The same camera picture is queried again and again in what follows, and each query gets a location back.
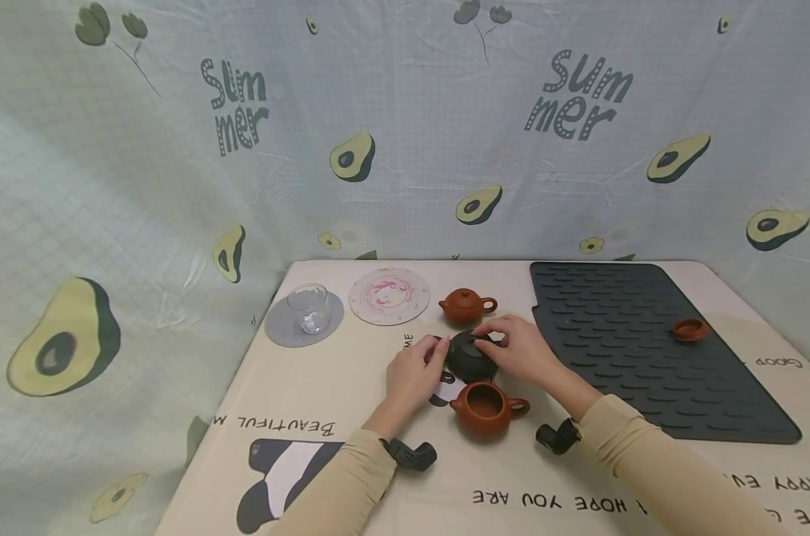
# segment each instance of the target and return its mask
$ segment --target hand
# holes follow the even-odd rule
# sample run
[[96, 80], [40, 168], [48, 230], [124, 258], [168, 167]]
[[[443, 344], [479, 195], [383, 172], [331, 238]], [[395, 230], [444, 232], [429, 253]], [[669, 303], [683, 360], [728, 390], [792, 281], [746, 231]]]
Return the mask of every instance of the hand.
[[493, 331], [505, 335], [500, 346], [488, 340], [477, 340], [476, 347], [503, 372], [545, 389], [575, 421], [581, 422], [590, 407], [602, 398], [602, 393], [557, 359], [534, 324], [519, 316], [504, 315], [483, 323], [473, 334], [486, 335]]
[[450, 340], [426, 335], [417, 344], [396, 354], [387, 366], [387, 396], [363, 425], [387, 440], [429, 400], [438, 387]]
[[500, 346], [488, 340], [477, 340], [476, 347], [513, 378], [548, 390], [551, 379], [565, 370], [542, 338], [539, 328], [522, 317], [504, 315], [494, 318], [475, 328], [473, 334], [488, 335], [493, 331], [505, 335]]

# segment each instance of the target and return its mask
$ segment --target drying mat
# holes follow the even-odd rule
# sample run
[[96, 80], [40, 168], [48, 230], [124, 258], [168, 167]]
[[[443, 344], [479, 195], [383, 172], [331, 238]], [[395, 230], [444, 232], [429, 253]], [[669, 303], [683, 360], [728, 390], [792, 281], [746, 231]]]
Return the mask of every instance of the drying mat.
[[265, 334], [268, 335], [272, 342], [280, 346], [286, 346], [286, 348], [301, 348], [302, 346], [316, 344], [337, 331], [345, 314], [342, 299], [339, 299], [336, 294], [330, 291], [328, 291], [328, 311], [331, 312], [331, 323], [328, 328], [321, 333], [310, 335], [304, 333], [303, 329], [300, 328], [298, 316], [284, 298], [274, 304], [265, 316]]
[[672, 324], [700, 318], [652, 264], [533, 263], [533, 316], [559, 360], [677, 439], [794, 444], [795, 423], [712, 331], [692, 345]]
[[379, 326], [396, 326], [426, 310], [432, 293], [421, 276], [406, 269], [381, 269], [366, 273], [348, 293], [352, 312], [360, 320]]

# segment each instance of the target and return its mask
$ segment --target white round plate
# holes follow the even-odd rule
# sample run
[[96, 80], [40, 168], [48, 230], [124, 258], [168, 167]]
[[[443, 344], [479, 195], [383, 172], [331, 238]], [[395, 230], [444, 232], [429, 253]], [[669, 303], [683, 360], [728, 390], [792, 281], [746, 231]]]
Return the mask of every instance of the white round plate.
[[381, 269], [354, 283], [348, 303], [364, 322], [396, 326], [414, 320], [429, 306], [432, 293], [421, 276], [406, 269]]

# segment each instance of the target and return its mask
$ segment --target clear glass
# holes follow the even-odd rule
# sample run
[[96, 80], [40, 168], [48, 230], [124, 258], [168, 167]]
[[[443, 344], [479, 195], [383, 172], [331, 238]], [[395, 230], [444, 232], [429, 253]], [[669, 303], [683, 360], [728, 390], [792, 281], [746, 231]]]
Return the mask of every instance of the clear glass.
[[304, 333], [321, 333], [331, 323], [328, 289], [321, 284], [302, 284], [289, 293], [286, 303], [296, 313], [298, 324]]

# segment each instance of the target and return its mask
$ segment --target person's left hand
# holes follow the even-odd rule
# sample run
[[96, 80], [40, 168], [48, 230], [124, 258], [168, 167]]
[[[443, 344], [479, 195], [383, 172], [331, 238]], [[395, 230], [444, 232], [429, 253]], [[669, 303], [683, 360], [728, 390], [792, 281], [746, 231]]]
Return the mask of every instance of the person's left hand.
[[447, 337], [437, 340], [426, 335], [396, 354], [387, 366], [387, 396], [363, 428], [393, 439], [438, 387], [449, 349]]

